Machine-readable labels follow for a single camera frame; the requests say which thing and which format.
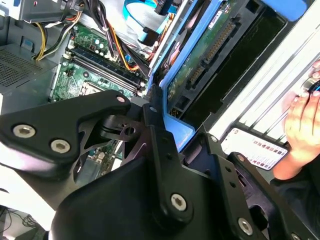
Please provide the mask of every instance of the black cable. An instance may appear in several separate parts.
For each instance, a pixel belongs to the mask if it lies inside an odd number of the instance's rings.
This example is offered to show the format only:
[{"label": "black cable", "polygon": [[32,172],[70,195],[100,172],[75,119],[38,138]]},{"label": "black cable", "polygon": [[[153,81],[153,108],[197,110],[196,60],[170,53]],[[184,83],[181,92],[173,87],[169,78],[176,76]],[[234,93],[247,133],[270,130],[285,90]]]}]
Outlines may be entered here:
[{"label": "black cable", "polygon": [[5,231],[7,231],[7,230],[11,227],[11,225],[12,225],[12,217],[11,217],[11,214],[10,214],[10,212],[8,211],[8,209],[5,209],[5,210],[7,210],[8,214],[9,214],[9,217],[10,217],[10,224],[9,224],[9,226],[8,226],[5,230],[0,231],[0,234],[2,234],[2,233],[4,233]]},{"label": "black cable", "polygon": [[56,49],[56,48],[59,46],[59,43],[63,40],[63,36],[64,36],[65,31],[66,31],[72,24],[73,24],[73,23],[67,24],[67,25],[65,25],[65,26],[62,28],[62,30],[61,30],[61,32],[60,32],[60,35],[59,35],[57,41],[55,42],[55,44],[54,44],[52,47],[50,47],[49,49],[47,49],[47,50],[43,53],[43,55],[48,54],[49,52],[51,52],[52,50]]},{"label": "black cable", "polygon": [[17,215],[22,220],[22,225],[27,228],[35,229],[39,226],[39,224],[36,222],[36,220],[34,220],[34,218],[30,214],[28,214],[26,217],[22,217],[21,215],[19,215],[14,211],[10,211],[10,210],[7,210],[7,211],[9,214]]},{"label": "black cable", "polygon": [[66,20],[66,18],[68,17],[69,13],[70,13],[70,8],[71,8],[71,5],[73,3],[74,0],[67,0],[66,4],[65,4],[65,7],[64,7],[64,10],[62,12],[62,16],[59,20],[59,22],[63,22],[64,20]]}]

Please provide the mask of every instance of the blue plastic latch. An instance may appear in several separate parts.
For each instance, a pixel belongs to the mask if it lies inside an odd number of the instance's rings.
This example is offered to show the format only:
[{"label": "blue plastic latch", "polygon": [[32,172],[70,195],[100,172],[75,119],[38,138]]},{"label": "blue plastic latch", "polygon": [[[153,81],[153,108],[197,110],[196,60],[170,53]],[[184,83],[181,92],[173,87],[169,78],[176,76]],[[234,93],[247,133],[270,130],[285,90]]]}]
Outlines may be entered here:
[{"label": "blue plastic latch", "polygon": [[277,13],[287,18],[290,22],[298,20],[307,10],[303,0],[262,0]]}]

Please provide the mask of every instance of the green circuit board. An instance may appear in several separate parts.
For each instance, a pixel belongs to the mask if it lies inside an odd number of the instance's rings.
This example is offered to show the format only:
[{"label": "green circuit board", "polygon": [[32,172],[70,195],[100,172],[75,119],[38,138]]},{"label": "green circuit board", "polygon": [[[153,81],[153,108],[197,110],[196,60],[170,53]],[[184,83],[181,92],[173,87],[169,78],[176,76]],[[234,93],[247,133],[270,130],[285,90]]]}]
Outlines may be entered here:
[{"label": "green circuit board", "polygon": [[53,102],[88,95],[104,90],[116,90],[127,98],[134,93],[111,82],[109,79],[91,72],[73,62],[62,59],[60,70],[57,73],[53,94]]},{"label": "green circuit board", "polygon": [[81,24],[77,24],[74,29],[74,43],[84,49],[92,51],[97,55],[108,58],[110,61],[116,61],[117,58],[112,59],[108,47],[106,37],[96,30],[91,30]]},{"label": "green circuit board", "polygon": [[[213,17],[211,23],[203,33],[202,37],[194,47],[194,49],[189,54],[188,58],[184,62],[181,69],[178,71],[172,82],[167,88],[167,99],[168,101],[172,100],[175,94],[178,92],[178,89],[188,80],[192,78],[191,83],[196,81],[200,74],[203,72],[204,68],[199,66],[200,61],[203,59],[205,52],[216,40],[221,28],[227,22],[231,10],[236,6],[237,2],[235,0],[229,0],[226,4],[222,5],[218,10],[215,17]],[[210,51],[208,55],[212,57],[214,51]]]}]

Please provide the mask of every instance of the perforated metal panel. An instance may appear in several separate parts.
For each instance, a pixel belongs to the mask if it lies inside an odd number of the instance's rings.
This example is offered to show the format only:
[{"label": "perforated metal panel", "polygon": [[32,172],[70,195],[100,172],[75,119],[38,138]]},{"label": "perforated metal panel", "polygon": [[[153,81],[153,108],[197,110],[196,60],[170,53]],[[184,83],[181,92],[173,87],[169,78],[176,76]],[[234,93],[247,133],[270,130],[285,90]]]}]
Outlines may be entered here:
[{"label": "perforated metal panel", "polygon": [[0,86],[10,87],[42,68],[6,49],[0,49]]},{"label": "perforated metal panel", "polygon": [[1,114],[48,103],[57,64],[34,55],[16,44],[0,46]]}]

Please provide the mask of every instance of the black mounting arm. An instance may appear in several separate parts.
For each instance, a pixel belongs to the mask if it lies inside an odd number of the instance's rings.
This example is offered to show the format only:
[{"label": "black mounting arm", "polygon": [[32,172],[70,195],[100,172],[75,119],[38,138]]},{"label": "black mounting arm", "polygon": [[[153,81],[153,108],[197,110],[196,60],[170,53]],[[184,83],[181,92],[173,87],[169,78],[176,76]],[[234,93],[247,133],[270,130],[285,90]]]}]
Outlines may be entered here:
[{"label": "black mounting arm", "polygon": [[66,178],[80,155],[125,142],[120,168],[60,204],[53,240],[316,239],[244,156],[226,157],[208,134],[194,137],[182,165],[161,89],[147,100],[111,90],[0,116],[0,163],[40,179]]}]

